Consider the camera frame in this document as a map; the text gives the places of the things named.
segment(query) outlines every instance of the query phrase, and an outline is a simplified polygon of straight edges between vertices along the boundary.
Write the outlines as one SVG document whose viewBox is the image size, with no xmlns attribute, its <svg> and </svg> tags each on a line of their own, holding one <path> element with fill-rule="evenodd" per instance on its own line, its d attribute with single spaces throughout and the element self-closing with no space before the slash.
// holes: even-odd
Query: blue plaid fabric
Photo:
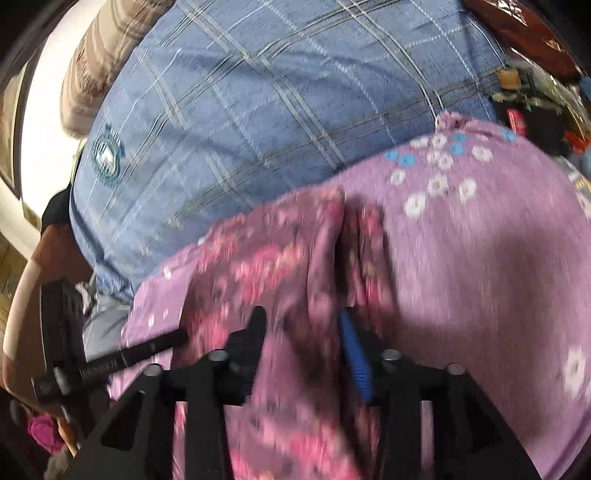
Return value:
<svg viewBox="0 0 591 480">
<path fill-rule="evenodd" d="M 502 58 L 460 0 L 177 0 L 74 181 L 99 290 L 131 298 L 213 223 L 430 132 L 443 109 L 494 120 Z"/>
</svg>

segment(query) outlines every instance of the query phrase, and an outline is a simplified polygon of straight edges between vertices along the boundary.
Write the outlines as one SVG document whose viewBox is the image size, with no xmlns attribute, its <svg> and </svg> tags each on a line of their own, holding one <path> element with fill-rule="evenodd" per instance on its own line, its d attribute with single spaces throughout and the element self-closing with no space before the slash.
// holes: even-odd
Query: white flower pattern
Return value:
<svg viewBox="0 0 591 480">
<path fill-rule="evenodd" d="M 406 172 L 404 170 L 394 170 L 390 175 L 390 183 L 395 187 L 400 187 L 406 179 Z"/>
<path fill-rule="evenodd" d="M 431 139 L 431 145 L 433 148 L 443 148 L 447 145 L 447 137 L 442 134 L 435 135 Z"/>
<path fill-rule="evenodd" d="M 429 146 L 429 137 L 420 137 L 411 140 L 411 148 L 426 148 Z"/>
<path fill-rule="evenodd" d="M 581 347 L 571 348 L 569 350 L 569 357 L 562 369 L 564 379 L 564 391 L 568 393 L 574 400 L 579 395 L 579 392 L 585 381 L 585 365 L 587 359 L 583 355 Z"/>
<path fill-rule="evenodd" d="M 441 155 L 441 158 L 437 162 L 439 170 L 449 170 L 452 167 L 452 165 L 453 157 L 448 153 L 444 153 L 443 155 Z"/>
<path fill-rule="evenodd" d="M 438 173 L 435 175 L 427 185 L 427 193 L 431 197 L 440 197 L 449 190 L 447 177 Z"/>
<path fill-rule="evenodd" d="M 491 149 L 486 147 L 473 147 L 472 156 L 483 163 L 490 162 L 492 160 Z"/>
<path fill-rule="evenodd" d="M 458 193 L 460 196 L 460 202 L 466 203 L 468 200 L 474 198 L 476 195 L 476 182 L 474 179 L 466 178 L 463 179 L 458 187 Z"/>
<path fill-rule="evenodd" d="M 431 163 L 436 163 L 441 160 L 441 156 L 443 155 L 442 152 L 439 150 L 433 150 L 427 154 L 427 163 L 430 165 Z"/>
<path fill-rule="evenodd" d="M 427 206 L 427 196 L 423 192 L 413 193 L 404 204 L 404 213 L 409 218 L 419 218 Z"/>
</svg>

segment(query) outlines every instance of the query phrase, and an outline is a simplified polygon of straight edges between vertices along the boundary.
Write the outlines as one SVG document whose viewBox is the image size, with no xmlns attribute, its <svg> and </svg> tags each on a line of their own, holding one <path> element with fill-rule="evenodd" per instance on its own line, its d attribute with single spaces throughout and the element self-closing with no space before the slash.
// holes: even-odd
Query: gray fabric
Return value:
<svg viewBox="0 0 591 480">
<path fill-rule="evenodd" d="M 86 360 L 114 352 L 118 349 L 121 329 L 127 322 L 130 305 L 98 293 L 94 275 L 89 284 L 78 284 L 76 288 L 82 293 L 85 310 L 89 313 L 82 329 Z"/>
</svg>

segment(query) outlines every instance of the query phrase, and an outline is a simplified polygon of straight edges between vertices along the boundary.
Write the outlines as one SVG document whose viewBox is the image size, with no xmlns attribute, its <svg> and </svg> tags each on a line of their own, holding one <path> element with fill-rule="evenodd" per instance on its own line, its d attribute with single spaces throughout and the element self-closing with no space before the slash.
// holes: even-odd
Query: pink floral fabric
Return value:
<svg viewBox="0 0 591 480">
<path fill-rule="evenodd" d="M 242 407 L 226 408 L 236 479 L 363 478 L 377 429 L 343 376 L 336 314 L 357 305 L 368 325 L 392 335 L 394 301 L 378 210 L 346 202 L 338 188 L 314 189 L 221 223 L 142 285 L 123 339 L 138 342 L 180 319 L 189 344 L 156 361 L 166 368 L 190 365 L 242 329 L 256 305 L 267 311 L 269 325 L 253 395 Z M 142 368 L 117 376 L 113 396 Z M 181 406 L 175 479 L 184 478 L 185 421 Z M 364 447 L 354 452 L 352 445 Z"/>
</svg>

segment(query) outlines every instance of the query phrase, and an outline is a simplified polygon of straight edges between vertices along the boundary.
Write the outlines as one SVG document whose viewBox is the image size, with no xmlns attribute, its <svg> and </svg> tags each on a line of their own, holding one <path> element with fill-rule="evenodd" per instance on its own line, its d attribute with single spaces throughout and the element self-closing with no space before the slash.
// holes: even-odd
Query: red object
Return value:
<svg viewBox="0 0 591 480">
<path fill-rule="evenodd" d="M 587 147 L 589 146 L 588 141 L 579 137 L 577 134 L 575 134 L 574 132 L 571 132 L 570 130 L 567 130 L 564 133 L 564 138 L 570 142 L 573 152 L 578 155 L 582 155 L 583 153 L 585 153 L 585 151 L 587 150 Z"/>
<path fill-rule="evenodd" d="M 27 432 L 51 455 L 59 453 L 64 446 L 64 441 L 57 431 L 57 422 L 47 413 L 33 417 L 29 422 Z"/>
<path fill-rule="evenodd" d="M 525 123 L 525 117 L 519 110 L 509 108 L 507 110 L 507 116 L 509 117 L 509 125 L 511 129 L 517 134 L 525 137 L 527 135 L 527 124 Z"/>
</svg>

